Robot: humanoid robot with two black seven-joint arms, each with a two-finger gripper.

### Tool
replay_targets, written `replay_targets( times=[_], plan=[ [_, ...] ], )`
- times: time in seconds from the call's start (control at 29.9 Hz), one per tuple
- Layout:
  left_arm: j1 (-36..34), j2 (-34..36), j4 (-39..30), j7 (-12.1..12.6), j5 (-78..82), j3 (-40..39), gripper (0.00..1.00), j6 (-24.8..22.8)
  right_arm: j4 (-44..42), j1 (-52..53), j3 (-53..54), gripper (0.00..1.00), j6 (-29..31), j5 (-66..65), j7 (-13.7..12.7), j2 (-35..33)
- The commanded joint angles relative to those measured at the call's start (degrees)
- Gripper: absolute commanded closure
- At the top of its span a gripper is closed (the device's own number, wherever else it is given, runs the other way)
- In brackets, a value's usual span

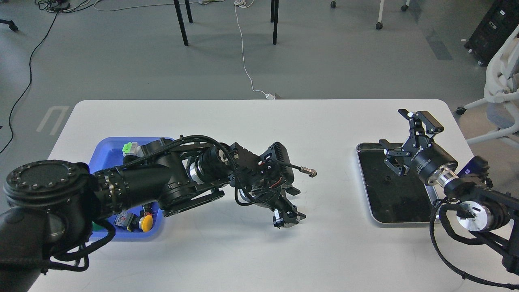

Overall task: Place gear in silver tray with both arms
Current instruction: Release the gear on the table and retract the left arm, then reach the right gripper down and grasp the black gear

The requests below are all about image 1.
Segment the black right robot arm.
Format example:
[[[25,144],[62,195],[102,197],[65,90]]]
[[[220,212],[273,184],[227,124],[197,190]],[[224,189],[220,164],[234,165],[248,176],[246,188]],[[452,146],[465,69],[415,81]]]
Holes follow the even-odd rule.
[[[501,255],[506,271],[518,274],[518,199],[493,189],[488,178],[488,162],[473,157],[465,172],[455,173],[456,161],[434,137],[444,127],[427,111],[399,109],[409,123],[409,137],[403,144],[379,140],[384,163],[398,176],[417,174],[427,186],[439,185],[445,194],[432,203],[429,233],[440,259],[463,279],[478,284],[517,290],[517,284],[501,284],[475,277],[451,264],[440,252],[435,239],[439,220],[448,236],[465,245],[486,245]]]

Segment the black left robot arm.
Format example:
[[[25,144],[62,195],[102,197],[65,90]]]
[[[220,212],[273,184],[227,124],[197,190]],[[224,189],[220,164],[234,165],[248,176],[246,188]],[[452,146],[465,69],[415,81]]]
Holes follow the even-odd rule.
[[[297,225],[305,214],[287,198],[300,193],[293,170],[316,176],[291,164],[280,142],[255,155],[205,135],[152,141],[94,173],[62,160],[22,165],[3,188],[10,208],[1,214],[1,290],[27,292],[48,270],[87,270],[89,254],[116,234],[110,216],[157,202],[169,217],[222,198],[225,185],[239,205],[270,209],[275,227]]]

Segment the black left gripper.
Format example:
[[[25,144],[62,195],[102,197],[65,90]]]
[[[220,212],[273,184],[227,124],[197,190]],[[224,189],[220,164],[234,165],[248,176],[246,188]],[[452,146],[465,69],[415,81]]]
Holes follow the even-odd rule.
[[[284,183],[279,187],[256,189],[249,194],[256,200],[257,206],[274,211],[272,219],[274,227],[289,228],[306,218],[306,215],[298,211],[297,206],[287,199],[287,194],[296,196],[300,193],[301,191],[292,183]]]

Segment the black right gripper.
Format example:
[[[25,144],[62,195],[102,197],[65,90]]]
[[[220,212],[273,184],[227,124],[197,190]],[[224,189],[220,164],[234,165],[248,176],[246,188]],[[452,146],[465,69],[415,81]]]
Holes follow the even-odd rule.
[[[428,111],[398,109],[397,112],[408,120],[408,140],[403,144],[379,140],[386,155],[384,163],[397,176],[405,176],[411,170],[425,185],[432,186],[436,184],[438,175],[435,173],[439,169],[456,170],[458,161],[433,143],[434,136],[444,131],[443,125],[434,116]]]

